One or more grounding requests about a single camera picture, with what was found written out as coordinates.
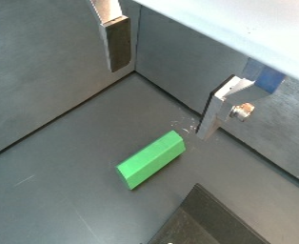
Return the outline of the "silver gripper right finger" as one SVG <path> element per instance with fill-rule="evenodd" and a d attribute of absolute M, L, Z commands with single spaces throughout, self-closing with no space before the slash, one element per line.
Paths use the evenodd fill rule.
<path fill-rule="evenodd" d="M 197 137 L 206 140 L 230 118 L 244 122 L 254 111 L 253 101 L 269 96 L 284 80 L 284 73 L 249 58 L 241 74 L 232 75 L 209 94 Z"/>

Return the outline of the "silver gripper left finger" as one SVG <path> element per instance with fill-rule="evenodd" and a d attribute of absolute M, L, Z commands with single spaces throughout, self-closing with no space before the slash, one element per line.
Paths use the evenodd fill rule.
<path fill-rule="evenodd" d="M 130 19 L 122 14 L 118 0 L 89 0 L 98 22 L 110 72 L 130 62 Z"/>

